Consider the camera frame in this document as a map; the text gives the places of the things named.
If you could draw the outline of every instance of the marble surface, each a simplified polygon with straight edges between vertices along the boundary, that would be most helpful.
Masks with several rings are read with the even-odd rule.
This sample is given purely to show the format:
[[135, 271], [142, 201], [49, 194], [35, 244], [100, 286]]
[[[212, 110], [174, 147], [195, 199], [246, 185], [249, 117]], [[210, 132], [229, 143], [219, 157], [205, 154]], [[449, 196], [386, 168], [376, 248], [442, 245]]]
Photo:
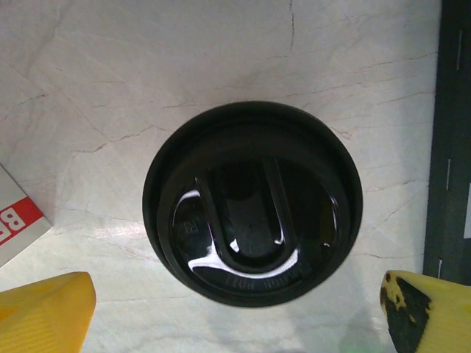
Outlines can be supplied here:
[[[439, 0], [0, 0], [0, 163], [54, 224], [0, 290], [90, 272], [84, 352], [393, 352], [378, 291], [387, 269], [422, 267], [439, 14]], [[345, 264], [262, 310], [181, 285], [141, 217], [166, 138], [247, 99], [323, 120], [364, 186]]]

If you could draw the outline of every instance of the yellow plastic piece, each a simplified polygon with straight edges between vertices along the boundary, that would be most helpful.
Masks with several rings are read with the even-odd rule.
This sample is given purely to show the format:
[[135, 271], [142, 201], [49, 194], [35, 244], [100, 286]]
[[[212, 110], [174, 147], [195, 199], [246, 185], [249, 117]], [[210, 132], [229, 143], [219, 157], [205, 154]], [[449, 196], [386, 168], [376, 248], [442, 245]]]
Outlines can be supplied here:
[[86, 272], [0, 293], [0, 352], [80, 352], [95, 303]]
[[[387, 299], [399, 310], [406, 309], [403, 292], [397, 279], [403, 279], [425, 294], [430, 304], [425, 308], [428, 322], [416, 353], [470, 353], [471, 352], [471, 288], [441, 279], [407, 271], [388, 271], [381, 285]], [[381, 307], [386, 317], [385, 301]], [[415, 324], [416, 318], [409, 317]]]

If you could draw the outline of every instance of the white box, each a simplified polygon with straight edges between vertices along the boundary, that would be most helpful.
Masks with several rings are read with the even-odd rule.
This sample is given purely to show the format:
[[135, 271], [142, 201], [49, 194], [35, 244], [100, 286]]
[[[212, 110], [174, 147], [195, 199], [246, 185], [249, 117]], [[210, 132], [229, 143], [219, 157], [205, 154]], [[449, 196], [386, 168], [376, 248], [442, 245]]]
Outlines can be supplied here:
[[51, 229], [51, 224], [0, 165], [0, 267]]

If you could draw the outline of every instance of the red label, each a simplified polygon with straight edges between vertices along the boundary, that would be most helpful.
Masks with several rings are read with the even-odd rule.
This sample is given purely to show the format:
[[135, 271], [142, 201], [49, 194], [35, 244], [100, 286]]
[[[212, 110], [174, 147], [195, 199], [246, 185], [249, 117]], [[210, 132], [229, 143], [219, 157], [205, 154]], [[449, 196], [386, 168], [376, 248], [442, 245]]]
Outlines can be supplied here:
[[0, 246], [35, 223], [43, 214], [29, 197], [0, 211]]

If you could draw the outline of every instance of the black frame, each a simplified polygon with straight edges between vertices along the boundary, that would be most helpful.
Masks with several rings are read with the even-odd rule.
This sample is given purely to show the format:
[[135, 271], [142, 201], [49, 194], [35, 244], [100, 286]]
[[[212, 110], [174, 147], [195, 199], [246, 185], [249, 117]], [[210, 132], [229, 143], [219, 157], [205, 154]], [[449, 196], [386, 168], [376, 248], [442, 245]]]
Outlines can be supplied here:
[[423, 273], [471, 285], [471, 2], [443, 1]]

